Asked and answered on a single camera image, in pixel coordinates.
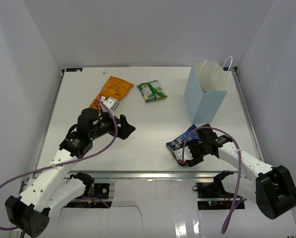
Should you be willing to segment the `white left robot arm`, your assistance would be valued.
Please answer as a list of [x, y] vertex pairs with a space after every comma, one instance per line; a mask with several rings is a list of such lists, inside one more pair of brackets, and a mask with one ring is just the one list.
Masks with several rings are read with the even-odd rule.
[[51, 167], [42, 171], [20, 195], [6, 200], [9, 221], [32, 238], [41, 235], [57, 210], [77, 197], [93, 195], [94, 178], [84, 173], [72, 175], [69, 182], [59, 186], [76, 166], [76, 160], [88, 153], [95, 139], [110, 134], [125, 140], [135, 129], [124, 115], [112, 118], [108, 112], [100, 114], [92, 108], [82, 110], [77, 123], [59, 145]]

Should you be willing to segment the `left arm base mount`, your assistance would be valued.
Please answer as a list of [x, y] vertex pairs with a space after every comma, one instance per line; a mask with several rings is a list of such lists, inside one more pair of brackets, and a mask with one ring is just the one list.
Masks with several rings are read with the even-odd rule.
[[110, 193], [110, 184], [108, 183], [94, 183], [92, 185], [85, 185], [83, 182], [70, 181], [63, 186], [65, 192], [68, 192], [69, 197], [73, 200], [86, 199], [108, 199]]

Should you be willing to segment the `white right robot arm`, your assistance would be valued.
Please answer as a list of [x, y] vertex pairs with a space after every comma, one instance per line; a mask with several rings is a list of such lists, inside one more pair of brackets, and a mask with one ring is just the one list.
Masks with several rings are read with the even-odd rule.
[[236, 173], [222, 171], [214, 176], [204, 193], [220, 198], [233, 194], [233, 208], [249, 200], [271, 220], [296, 207], [296, 186], [286, 167], [275, 167], [251, 156], [228, 133], [217, 136], [219, 129], [209, 124], [193, 131], [198, 137], [191, 139], [188, 135], [182, 147], [183, 156], [192, 156], [189, 163], [211, 155], [237, 168]]

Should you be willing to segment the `blue cookie bag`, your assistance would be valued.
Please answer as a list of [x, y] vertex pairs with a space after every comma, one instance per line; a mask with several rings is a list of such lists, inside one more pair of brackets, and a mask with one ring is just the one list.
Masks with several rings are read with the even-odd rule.
[[197, 128], [196, 125], [192, 124], [183, 134], [181, 134], [180, 136], [178, 136], [174, 140], [166, 143], [167, 148], [170, 150], [171, 154], [176, 159], [178, 164], [182, 167], [187, 164], [187, 160], [184, 159], [184, 162], [181, 162], [181, 158], [179, 158], [179, 159], [177, 158], [175, 151], [182, 149], [183, 143], [186, 140], [188, 134], [196, 128]]

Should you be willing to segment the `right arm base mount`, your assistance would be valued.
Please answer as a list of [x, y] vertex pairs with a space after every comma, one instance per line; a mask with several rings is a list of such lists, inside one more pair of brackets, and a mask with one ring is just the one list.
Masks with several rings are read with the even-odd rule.
[[192, 190], [197, 193], [198, 198], [226, 198], [226, 192], [218, 191], [211, 182], [196, 183]]

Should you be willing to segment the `green snack bag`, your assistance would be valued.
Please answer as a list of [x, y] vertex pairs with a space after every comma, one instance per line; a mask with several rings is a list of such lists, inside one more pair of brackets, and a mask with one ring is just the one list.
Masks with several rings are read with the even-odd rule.
[[167, 98], [158, 80], [149, 81], [137, 85], [146, 103], [155, 102]]

